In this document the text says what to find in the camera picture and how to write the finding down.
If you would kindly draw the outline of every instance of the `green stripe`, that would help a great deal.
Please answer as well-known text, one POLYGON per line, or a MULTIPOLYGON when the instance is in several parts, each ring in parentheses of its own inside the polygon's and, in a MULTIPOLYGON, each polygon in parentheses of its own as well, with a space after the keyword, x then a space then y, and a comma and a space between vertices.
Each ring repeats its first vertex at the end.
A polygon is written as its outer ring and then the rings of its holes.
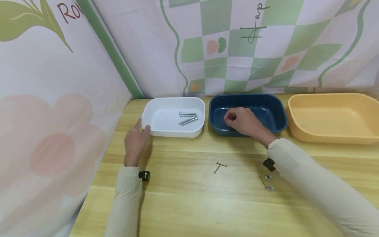
POLYGON ((139 90, 138 85, 133 80, 133 76, 129 73, 127 67, 125 66, 121 55, 119 55, 115 46, 113 45, 112 40, 109 38, 107 32, 105 31, 100 20, 97 18, 95 11, 92 9, 91 4, 88 0, 77 0, 80 8, 82 9, 84 15, 86 16, 88 22, 94 29, 97 37, 100 39, 105 50, 107 51, 109 57, 112 59, 114 66, 116 67, 118 73, 120 74, 125 85, 129 89, 134 99, 143 99, 141 91, 139 90))
POLYGON ((186 94, 186 89, 188 87, 188 80, 187 80, 186 76, 184 76, 184 74, 182 73, 182 71, 180 70, 179 64, 178 64, 178 51, 179 51, 179 46, 180 46, 179 35, 178 35, 178 33, 176 32, 176 30, 174 29, 174 27, 171 25, 170 21, 167 18, 166 11, 164 10, 164 6, 163 6, 163 0, 159 0, 159 3, 161 5, 161 10, 162 10, 163 17, 164 17, 164 19, 165 19, 168 27, 170 27, 170 29, 173 31, 173 33, 175 34, 175 37, 176 37, 176 48, 175 48, 175 53, 174 53, 174 60, 175 60, 176 68, 178 69, 179 73, 183 76, 184 80, 186 80, 186 85, 183 88, 183 97, 185 97, 186 96, 185 95, 186 94))
POLYGON ((367 5, 371 2, 371 0, 367 0, 365 2, 365 4, 362 6, 362 8, 359 10, 359 13, 358 13, 358 18, 357 18, 357 22, 358 22, 358 31, 357 31, 357 35, 353 41, 353 43, 351 44, 350 48, 347 50, 347 52, 340 58, 338 59, 335 63, 333 63, 332 65, 330 65, 329 67, 327 67, 321 74, 320 76, 318 77, 318 87, 322 87, 323 86, 323 77, 324 75, 326 74, 326 72, 328 72, 330 69, 334 68, 335 66, 337 66, 339 63, 341 63, 343 60, 345 60, 345 58, 347 56, 349 56, 349 54, 351 53, 351 51, 353 51, 353 49, 355 48, 355 46, 357 46, 358 44, 358 41, 360 40, 360 37, 362 36, 362 32, 363 32, 363 14, 365 13, 365 10, 366 10, 366 7, 367 5))

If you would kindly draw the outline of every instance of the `nut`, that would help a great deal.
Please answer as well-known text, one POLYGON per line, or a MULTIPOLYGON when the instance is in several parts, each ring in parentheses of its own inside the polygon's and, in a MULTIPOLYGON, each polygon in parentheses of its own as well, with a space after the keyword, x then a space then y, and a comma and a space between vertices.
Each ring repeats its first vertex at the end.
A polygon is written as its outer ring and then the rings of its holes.
POLYGON ((272 177, 271 177, 271 175, 269 175, 269 174, 266 174, 266 175, 265 175, 265 179, 267 179, 267 180, 271 180, 271 179, 272 179, 272 177))

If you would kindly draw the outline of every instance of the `yellow plastic tray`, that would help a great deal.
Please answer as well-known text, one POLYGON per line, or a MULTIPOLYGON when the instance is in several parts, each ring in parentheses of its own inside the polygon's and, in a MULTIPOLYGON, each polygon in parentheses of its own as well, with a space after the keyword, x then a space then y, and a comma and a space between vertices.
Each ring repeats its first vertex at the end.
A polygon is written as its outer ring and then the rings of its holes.
POLYGON ((288 100, 287 113, 291 133, 302 141, 379 142, 379 102, 366 95, 299 94, 288 100))

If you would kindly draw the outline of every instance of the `metal pin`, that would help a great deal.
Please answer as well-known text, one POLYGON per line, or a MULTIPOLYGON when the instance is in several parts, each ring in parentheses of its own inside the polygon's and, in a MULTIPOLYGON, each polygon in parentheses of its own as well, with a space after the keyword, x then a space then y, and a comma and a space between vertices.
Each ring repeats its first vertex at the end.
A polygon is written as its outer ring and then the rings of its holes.
POLYGON ((192 115, 192 114, 191 115, 186 115, 186 114, 181 114, 180 115, 180 117, 193 117, 193 116, 197 117, 197 115, 192 115))
POLYGON ((197 113, 186 113, 186 112, 179 112, 180 117, 185 116, 197 116, 197 113))
POLYGON ((217 169, 213 172, 214 174, 216 174, 216 172, 218 171, 218 169, 220 168, 220 164, 218 165, 217 169))
POLYGON ((182 126, 184 126, 184 125, 192 123, 192 122, 194 122, 196 120, 199 120, 199 118, 197 116, 193 116, 193 117, 191 117, 191 118, 189 118, 187 120, 184 120, 183 122, 180 122, 179 124, 182 125, 182 126))
POLYGON ((217 162, 218 165, 222 165, 222 166, 225 166, 225 167, 228 167, 227 165, 224 165, 224 164, 221 164, 219 162, 217 162))
POLYGON ((224 165, 224 164, 221 164, 219 162, 216 163, 218 165, 217 169, 213 172, 214 174, 216 174, 216 172, 218 171, 218 169, 220 168, 220 166, 225 166, 225 167, 228 167, 227 165, 224 165))
POLYGON ((262 179, 260 176, 259 176, 259 179, 262 181, 263 185, 265 186, 265 189, 267 189, 267 190, 270 191, 270 192, 274 191, 274 187, 272 187, 272 186, 267 186, 267 185, 265 184, 265 182, 263 182, 263 179, 262 179))

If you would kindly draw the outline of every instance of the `wooden table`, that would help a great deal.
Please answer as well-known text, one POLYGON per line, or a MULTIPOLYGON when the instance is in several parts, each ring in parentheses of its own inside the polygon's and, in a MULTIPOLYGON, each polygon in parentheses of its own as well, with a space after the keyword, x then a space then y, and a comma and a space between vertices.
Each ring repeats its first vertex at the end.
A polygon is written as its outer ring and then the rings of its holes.
MULTIPOLYGON (((287 106, 290 94, 277 95, 287 106)), ((251 138, 215 135, 208 126, 196 138, 154 137, 140 166, 151 172, 144 184, 139 236, 342 236, 291 187, 277 171, 274 192, 264 189, 259 176, 265 148, 251 138), (220 167, 217 174, 216 162, 220 167)), ((124 137, 149 100, 126 107, 76 220, 71 237, 103 237, 111 210, 117 172, 123 163, 124 137)), ((379 208, 379 144, 336 145, 305 143, 289 131, 280 135, 295 142, 322 166, 353 186, 379 208)))

